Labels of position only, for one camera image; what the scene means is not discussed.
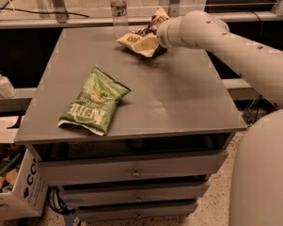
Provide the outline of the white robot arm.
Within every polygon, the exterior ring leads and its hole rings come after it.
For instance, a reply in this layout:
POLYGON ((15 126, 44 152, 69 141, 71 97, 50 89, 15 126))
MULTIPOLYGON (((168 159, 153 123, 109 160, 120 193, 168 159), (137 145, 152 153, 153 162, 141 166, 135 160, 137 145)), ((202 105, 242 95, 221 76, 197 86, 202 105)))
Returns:
POLYGON ((164 48, 203 49, 276 107, 245 133, 234 160, 228 226, 283 226, 283 51, 232 34, 225 22, 193 10, 157 30, 164 48))

